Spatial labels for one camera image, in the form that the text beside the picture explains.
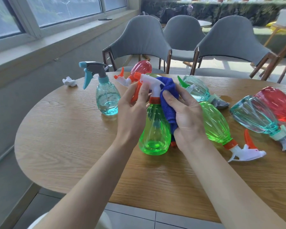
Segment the hand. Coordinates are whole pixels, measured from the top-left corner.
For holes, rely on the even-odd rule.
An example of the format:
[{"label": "hand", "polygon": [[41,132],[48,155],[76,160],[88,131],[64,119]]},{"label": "hand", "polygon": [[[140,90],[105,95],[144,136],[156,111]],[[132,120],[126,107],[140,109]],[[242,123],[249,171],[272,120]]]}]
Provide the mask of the hand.
[{"label": "hand", "polygon": [[116,140],[119,143],[127,143],[135,147],[145,128],[146,123],[146,101],[148,99],[149,85],[142,84],[137,102],[130,103],[137,83],[129,86],[125,94],[118,102],[118,133]]},{"label": "hand", "polygon": [[208,138],[203,125],[200,104],[178,84],[176,84],[176,89],[181,96],[179,100],[168,91],[163,92],[163,97],[176,111],[178,128],[174,131],[174,136],[178,148],[185,152],[190,143],[199,140],[208,141]]}]

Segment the chair backrest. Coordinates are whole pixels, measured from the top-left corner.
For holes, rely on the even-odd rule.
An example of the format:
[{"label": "chair backrest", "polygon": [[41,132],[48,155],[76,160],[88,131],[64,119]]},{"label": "chair backrest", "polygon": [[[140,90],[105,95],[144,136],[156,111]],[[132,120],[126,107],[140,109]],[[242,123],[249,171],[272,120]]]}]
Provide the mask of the chair backrest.
[{"label": "chair backrest", "polygon": [[197,19],[188,15],[178,15],[166,24],[164,37],[172,49],[193,51],[206,36]]},{"label": "chair backrest", "polygon": [[140,15],[129,21],[122,35],[110,45],[113,58],[125,55],[152,55],[167,61],[171,49],[160,22],[152,16]]},{"label": "chair backrest", "polygon": [[197,46],[199,57],[228,56],[255,65],[270,51],[256,39],[251,22],[241,16],[218,20]]}]

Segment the bag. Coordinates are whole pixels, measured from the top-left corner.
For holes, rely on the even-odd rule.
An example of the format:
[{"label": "bag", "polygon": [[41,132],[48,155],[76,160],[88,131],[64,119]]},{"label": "bag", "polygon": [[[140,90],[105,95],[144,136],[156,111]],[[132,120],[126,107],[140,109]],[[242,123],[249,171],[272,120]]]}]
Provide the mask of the bag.
[{"label": "bag", "polygon": [[187,5],[182,5],[176,8],[166,8],[160,16],[160,22],[166,24],[168,20],[177,15],[187,15]]}]

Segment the crumpled white tissue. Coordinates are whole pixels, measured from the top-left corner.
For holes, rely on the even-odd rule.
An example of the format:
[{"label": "crumpled white tissue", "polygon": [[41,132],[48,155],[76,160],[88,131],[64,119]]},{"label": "crumpled white tissue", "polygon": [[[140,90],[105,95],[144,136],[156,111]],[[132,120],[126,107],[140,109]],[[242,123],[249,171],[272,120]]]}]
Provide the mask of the crumpled white tissue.
[{"label": "crumpled white tissue", "polygon": [[75,87],[77,85],[76,81],[71,79],[69,76],[66,79],[62,79],[62,82],[64,83],[64,85],[70,87]]}]

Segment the forearm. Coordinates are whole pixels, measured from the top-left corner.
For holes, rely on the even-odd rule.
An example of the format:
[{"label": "forearm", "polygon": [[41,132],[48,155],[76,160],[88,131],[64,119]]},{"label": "forearm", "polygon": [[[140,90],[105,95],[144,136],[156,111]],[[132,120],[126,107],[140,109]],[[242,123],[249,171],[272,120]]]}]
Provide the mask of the forearm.
[{"label": "forearm", "polygon": [[132,150],[116,140],[34,229],[95,228]]},{"label": "forearm", "polygon": [[188,146],[186,155],[226,229],[286,229],[210,142]]}]

